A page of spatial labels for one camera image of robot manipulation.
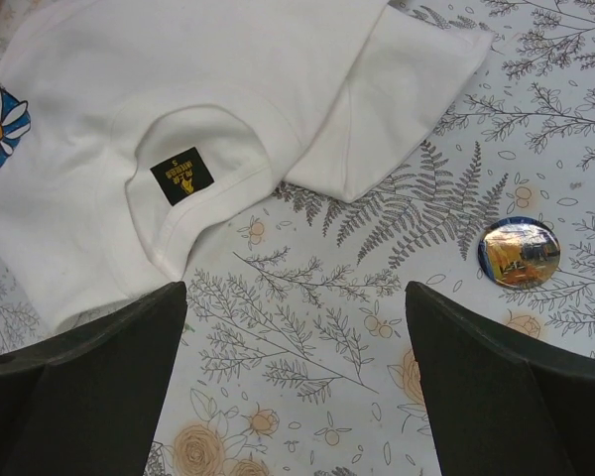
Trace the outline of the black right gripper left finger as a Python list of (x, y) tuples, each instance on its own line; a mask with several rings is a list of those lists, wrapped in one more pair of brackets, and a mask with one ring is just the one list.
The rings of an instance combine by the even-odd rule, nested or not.
[(186, 317), (170, 283), (0, 355), (0, 475), (140, 475)]

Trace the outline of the white t-shirt with flower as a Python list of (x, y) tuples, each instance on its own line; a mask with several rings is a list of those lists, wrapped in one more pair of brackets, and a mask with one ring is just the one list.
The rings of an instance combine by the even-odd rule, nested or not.
[(50, 329), (183, 276), (281, 182), (352, 202), (494, 36), (386, 1), (59, 1), (0, 62), (0, 257)]

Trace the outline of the round shiny brooch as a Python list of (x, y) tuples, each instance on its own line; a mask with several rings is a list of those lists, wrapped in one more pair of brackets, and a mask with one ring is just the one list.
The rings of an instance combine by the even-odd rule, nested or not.
[(542, 222), (512, 216), (483, 231), (477, 258), (483, 274), (497, 286), (528, 290), (541, 286), (557, 271), (561, 245)]

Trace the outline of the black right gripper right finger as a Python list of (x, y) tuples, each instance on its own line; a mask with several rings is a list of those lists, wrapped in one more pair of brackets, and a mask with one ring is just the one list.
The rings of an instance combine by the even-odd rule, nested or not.
[(442, 474), (595, 475), (595, 359), (419, 282), (406, 318)]

